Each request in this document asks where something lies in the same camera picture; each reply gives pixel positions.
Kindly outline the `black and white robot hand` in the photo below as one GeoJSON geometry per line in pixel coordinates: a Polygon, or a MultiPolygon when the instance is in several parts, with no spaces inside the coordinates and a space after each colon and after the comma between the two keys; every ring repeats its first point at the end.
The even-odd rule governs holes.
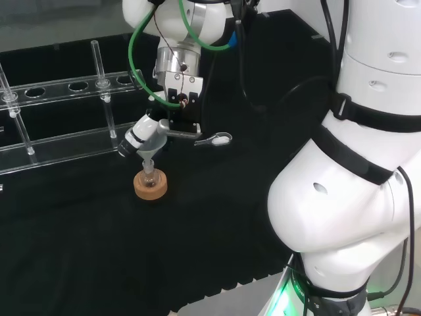
{"type": "Polygon", "coordinates": [[[201,134],[203,78],[166,71],[159,75],[169,106],[156,102],[125,133],[118,153],[127,157],[145,150],[156,136],[197,139],[201,134]]]}

